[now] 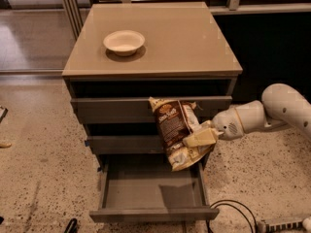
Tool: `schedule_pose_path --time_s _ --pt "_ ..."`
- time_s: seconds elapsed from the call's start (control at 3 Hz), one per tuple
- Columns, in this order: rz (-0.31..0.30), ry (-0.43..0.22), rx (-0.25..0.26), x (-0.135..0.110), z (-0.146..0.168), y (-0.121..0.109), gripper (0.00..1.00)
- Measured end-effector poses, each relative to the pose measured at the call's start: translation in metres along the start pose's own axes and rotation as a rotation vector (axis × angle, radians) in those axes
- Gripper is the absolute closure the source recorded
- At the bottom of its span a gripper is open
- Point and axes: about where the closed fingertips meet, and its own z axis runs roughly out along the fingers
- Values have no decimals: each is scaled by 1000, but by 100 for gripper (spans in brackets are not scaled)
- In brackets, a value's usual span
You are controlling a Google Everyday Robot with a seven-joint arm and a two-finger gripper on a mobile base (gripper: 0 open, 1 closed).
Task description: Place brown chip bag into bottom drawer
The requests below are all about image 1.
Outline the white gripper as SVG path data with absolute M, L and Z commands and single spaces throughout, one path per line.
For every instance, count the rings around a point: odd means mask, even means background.
M 201 129 L 183 139 L 186 147 L 209 146 L 221 140 L 235 140 L 244 136 L 244 129 L 235 109 L 228 109 L 216 114 L 212 121 L 202 122 Z

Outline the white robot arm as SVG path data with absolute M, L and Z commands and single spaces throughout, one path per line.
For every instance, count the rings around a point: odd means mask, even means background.
M 273 132 L 287 127 L 311 140 L 311 104 L 294 88 L 283 83 L 268 86 L 256 100 L 216 114 L 212 120 L 183 139 L 187 147 L 214 145 L 253 132 Z

